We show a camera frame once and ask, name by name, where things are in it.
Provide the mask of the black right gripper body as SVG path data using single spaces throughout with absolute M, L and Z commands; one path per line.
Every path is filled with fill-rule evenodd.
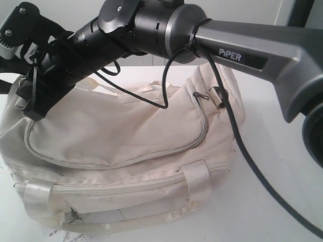
M 37 68 L 35 99 L 61 100 L 78 82 L 96 71 L 96 45 L 56 42 Z

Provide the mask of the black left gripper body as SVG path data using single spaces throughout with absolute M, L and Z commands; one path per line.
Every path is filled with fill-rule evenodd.
M 19 74 L 26 75 L 28 72 L 28 64 L 18 57 L 12 59 L 4 59 L 1 57 L 1 74 Z M 12 84 L 1 79 L 1 95 L 8 94 Z

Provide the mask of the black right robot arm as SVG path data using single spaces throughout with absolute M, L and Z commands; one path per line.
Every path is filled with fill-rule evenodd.
M 322 164 L 322 30 L 212 20 L 183 1 L 105 1 L 77 32 L 49 25 L 58 34 L 38 46 L 17 91 L 33 120 L 121 57 L 153 54 L 182 64 L 200 57 L 271 82 L 285 121 L 305 116 L 304 145 Z

